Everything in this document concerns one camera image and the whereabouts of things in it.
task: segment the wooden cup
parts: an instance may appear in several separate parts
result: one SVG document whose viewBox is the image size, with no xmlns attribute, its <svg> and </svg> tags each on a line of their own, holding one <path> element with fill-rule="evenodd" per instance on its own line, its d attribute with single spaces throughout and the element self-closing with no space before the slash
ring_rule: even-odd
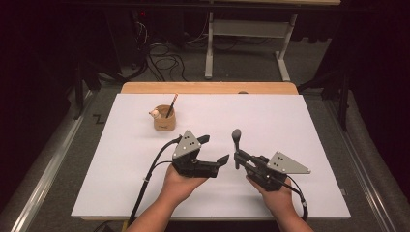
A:
<svg viewBox="0 0 410 232">
<path fill-rule="evenodd" d="M 157 131 L 172 131 L 175 129 L 176 118 L 175 118 L 175 109 L 172 108 L 169 113 L 168 118 L 166 114 L 168 113 L 170 105 L 162 104 L 157 106 L 157 110 L 160 113 L 161 117 L 154 119 L 154 128 Z"/>
</svg>

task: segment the wrist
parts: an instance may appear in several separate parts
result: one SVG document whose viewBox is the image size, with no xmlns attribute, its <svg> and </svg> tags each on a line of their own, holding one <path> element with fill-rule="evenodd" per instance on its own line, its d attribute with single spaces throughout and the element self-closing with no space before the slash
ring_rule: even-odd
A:
<svg viewBox="0 0 410 232">
<path fill-rule="evenodd" d="M 178 201 L 176 199 L 173 199 L 169 196 L 168 197 L 167 196 L 162 196 L 161 194 L 157 198 L 156 202 L 158 204 L 161 204 L 163 207 L 166 207 L 166 208 L 169 208 L 169 209 L 172 209 L 172 210 L 174 210 L 175 208 L 177 208 L 177 206 L 179 204 L 181 204 L 180 201 Z"/>
</svg>

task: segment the gray floor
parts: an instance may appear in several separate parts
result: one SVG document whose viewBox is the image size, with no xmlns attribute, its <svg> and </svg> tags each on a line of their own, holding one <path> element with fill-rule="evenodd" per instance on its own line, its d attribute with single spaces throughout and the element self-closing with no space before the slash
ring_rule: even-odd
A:
<svg viewBox="0 0 410 232">
<path fill-rule="evenodd" d="M 232 47 L 233 41 L 216 41 L 214 58 L 214 77 L 212 81 L 280 81 L 278 67 L 273 52 L 279 48 L 280 41 L 261 43 L 261 39 L 244 39 Z M 292 42 L 285 56 L 292 82 L 296 85 L 313 78 L 329 43 L 307 41 Z M 184 78 L 189 81 L 204 79 L 205 47 L 201 43 L 187 46 L 185 50 L 170 48 L 170 52 L 181 55 L 184 61 Z M 153 59 L 163 57 L 164 46 L 153 49 Z M 158 62 L 159 67 L 167 68 L 174 64 L 169 59 Z M 171 75 L 162 71 L 167 81 L 183 81 L 182 64 Z M 155 76 L 145 72 L 133 81 L 156 81 Z M 52 136 L 39 155 L 20 188 L 16 191 L 7 208 L 0 216 L 0 231 L 11 231 L 32 195 L 38 181 L 50 161 L 58 154 L 65 158 L 58 169 L 46 197 L 40 202 L 36 216 L 28 231 L 93 231 L 100 221 L 84 221 L 70 216 L 76 195 L 81 188 L 85 173 L 98 145 L 104 124 L 97 124 L 101 115 L 104 121 L 117 93 L 118 84 L 103 82 L 99 92 L 87 98 L 88 107 L 80 121 L 73 120 L 75 107 L 72 107 L 60 128 Z M 380 159 L 368 137 L 366 127 L 354 102 L 349 96 L 347 115 L 348 132 L 341 131 L 335 118 L 336 101 L 322 101 L 320 90 L 303 93 L 311 118 L 337 177 L 339 187 L 345 192 L 345 200 L 352 218 L 345 220 L 309 219 L 308 223 L 317 231 L 406 231 L 410 210 L 389 169 Z M 73 131 L 73 137 L 67 134 Z M 121 222 L 111 222 L 114 231 L 121 231 Z M 250 231 L 275 230 L 271 223 L 229 222 L 206 223 L 171 222 L 168 231 Z"/>
</svg>

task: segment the dark background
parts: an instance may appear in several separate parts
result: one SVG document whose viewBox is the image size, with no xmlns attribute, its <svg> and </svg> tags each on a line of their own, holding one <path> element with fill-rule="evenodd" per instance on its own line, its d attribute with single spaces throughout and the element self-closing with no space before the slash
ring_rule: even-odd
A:
<svg viewBox="0 0 410 232">
<path fill-rule="evenodd" d="M 333 38 L 316 78 L 339 67 L 347 58 L 355 57 L 349 73 L 350 88 L 371 138 L 409 199 L 408 6 L 397 0 L 388 3 L 356 0 L 342 1 L 340 7 L 372 7 L 377 14 L 349 14 L 343 19 L 338 14 L 300 14 L 292 40 L 308 37 L 314 43 Z M 0 9 L 0 209 L 3 209 L 66 115 L 70 107 L 67 94 L 74 86 L 78 63 L 91 60 L 112 71 L 118 71 L 119 64 L 101 10 L 73 11 L 52 0 L 9 2 Z M 181 33 L 197 35 L 205 17 L 202 13 L 188 12 L 147 13 L 144 20 L 148 20 L 153 33 L 179 46 L 183 46 Z M 263 14 L 228 16 L 266 17 Z M 366 40 L 357 46 L 360 35 Z"/>
</svg>

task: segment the desk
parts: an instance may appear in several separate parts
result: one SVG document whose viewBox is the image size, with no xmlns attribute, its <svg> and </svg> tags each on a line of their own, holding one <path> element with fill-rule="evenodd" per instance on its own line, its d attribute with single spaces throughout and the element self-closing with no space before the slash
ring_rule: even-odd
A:
<svg viewBox="0 0 410 232">
<path fill-rule="evenodd" d="M 172 101 L 177 91 L 176 129 L 154 130 L 148 111 Z M 239 91 L 251 94 L 237 95 Z M 259 117 L 270 120 L 260 124 Z M 304 192 L 312 218 L 350 218 L 303 97 L 292 83 L 272 82 L 125 84 L 112 106 L 72 216 L 128 219 L 154 156 L 166 142 L 191 130 L 195 136 L 211 136 L 198 155 L 200 160 L 215 161 L 226 154 L 230 159 L 217 178 L 176 209 L 172 219 L 272 219 L 259 193 L 245 180 L 245 170 L 234 168 L 230 134 L 236 128 L 243 132 L 241 148 L 250 154 L 269 157 L 281 151 L 312 170 L 309 175 L 292 175 Z M 159 161 L 170 160 L 173 149 L 167 150 Z M 160 165 L 154 171 L 138 215 L 157 197 L 165 169 L 166 165 Z M 299 196 L 293 197 L 301 214 Z"/>
<path fill-rule="evenodd" d="M 340 0 L 220 0 L 220 2 L 248 2 L 248 3 L 269 3 L 269 4 L 291 4 L 291 5 L 339 5 Z M 225 20 L 214 19 L 214 13 L 209 12 L 208 23 L 208 49 L 205 62 L 205 78 L 211 79 L 214 66 L 214 35 L 220 36 L 246 36 L 262 38 L 280 38 L 283 43 L 280 51 L 275 52 L 280 76 L 283 81 L 290 81 L 289 73 L 284 63 L 284 55 L 295 27 L 297 15 L 290 16 L 288 22 L 271 21 L 245 21 L 245 20 Z"/>
</svg>

